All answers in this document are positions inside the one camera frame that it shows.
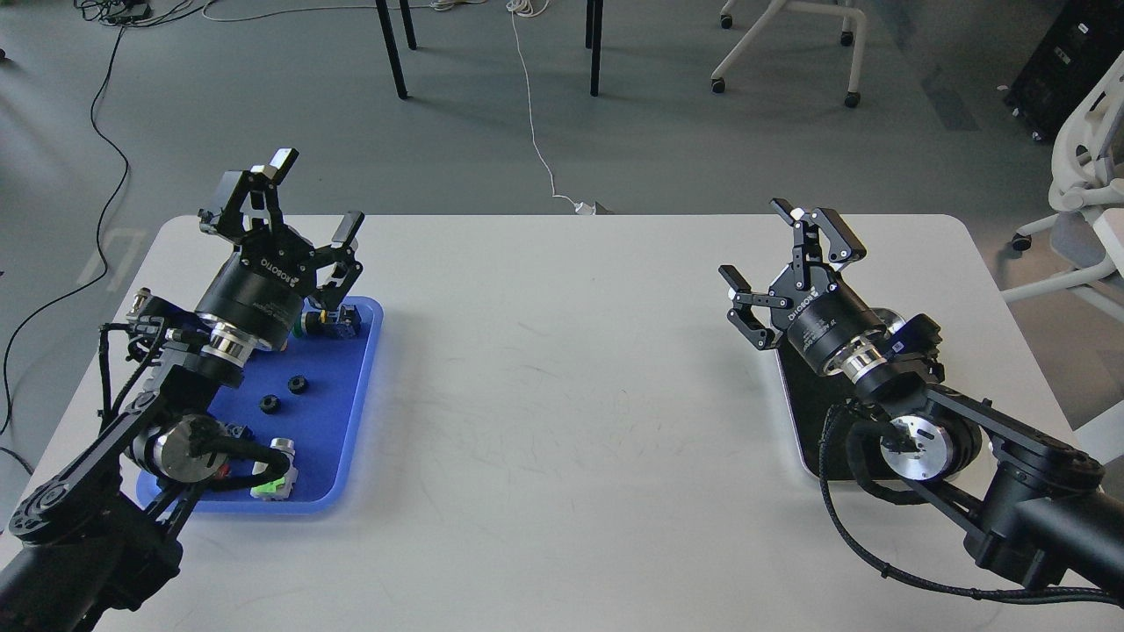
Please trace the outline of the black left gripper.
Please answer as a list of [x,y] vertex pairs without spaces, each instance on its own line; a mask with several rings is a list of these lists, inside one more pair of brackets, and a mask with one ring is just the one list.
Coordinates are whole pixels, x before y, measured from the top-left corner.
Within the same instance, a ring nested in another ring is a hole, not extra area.
[[298,156],[297,148],[277,148],[264,165],[230,169],[199,211],[201,232],[238,243],[194,312],[259,349],[281,347],[305,303],[333,312],[363,269],[354,253],[365,213],[345,213],[320,249],[284,224],[277,187]]

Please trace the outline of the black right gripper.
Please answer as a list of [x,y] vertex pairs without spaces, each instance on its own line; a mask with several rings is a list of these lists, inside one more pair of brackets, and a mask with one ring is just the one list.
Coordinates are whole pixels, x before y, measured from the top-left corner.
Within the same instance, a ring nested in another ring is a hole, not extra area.
[[832,358],[841,349],[859,336],[878,340],[887,332],[883,320],[839,274],[864,259],[868,250],[834,209],[804,211],[785,197],[772,197],[770,205],[792,228],[791,264],[776,277],[773,294],[753,292],[734,265],[718,267],[718,276],[729,285],[727,319],[756,349],[776,349],[779,333],[758,320],[752,308],[776,309],[772,324],[804,362],[821,376],[839,373]]

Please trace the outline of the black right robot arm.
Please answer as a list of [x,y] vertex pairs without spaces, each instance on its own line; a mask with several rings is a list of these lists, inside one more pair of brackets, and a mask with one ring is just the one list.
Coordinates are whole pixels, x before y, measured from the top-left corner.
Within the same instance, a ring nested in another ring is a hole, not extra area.
[[[940,328],[868,305],[840,274],[865,247],[839,213],[772,208],[792,231],[791,259],[756,292],[722,265],[728,320],[756,349],[776,349],[803,463],[818,477],[839,535],[883,578],[973,601],[1121,604],[1121,502],[1103,464],[1028,427],[988,399],[944,385]],[[944,585],[901,571],[860,545],[832,503],[831,476],[874,499],[925,505],[954,521],[975,565],[1010,592]]]

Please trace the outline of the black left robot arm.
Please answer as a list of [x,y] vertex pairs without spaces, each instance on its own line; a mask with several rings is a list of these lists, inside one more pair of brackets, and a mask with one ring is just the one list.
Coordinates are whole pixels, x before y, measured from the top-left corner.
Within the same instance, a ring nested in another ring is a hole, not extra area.
[[199,219],[233,252],[193,312],[137,294],[121,328],[146,381],[130,403],[107,399],[96,441],[11,516],[22,548],[3,571],[4,631],[89,631],[109,608],[137,610],[179,574],[176,538],[203,493],[273,484],[292,467],[209,408],[254,351],[285,344],[305,303],[333,312],[361,276],[362,213],[320,249],[285,225],[277,189],[297,157],[278,148],[225,173]]

